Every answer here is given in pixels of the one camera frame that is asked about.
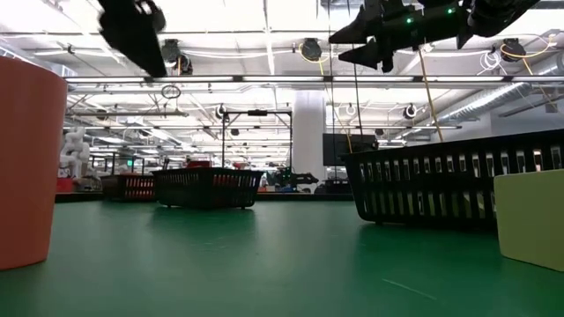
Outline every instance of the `table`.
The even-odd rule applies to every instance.
[[[376,226],[353,202],[57,204],[48,260],[0,272],[6,316],[546,317],[563,290],[492,234]]]

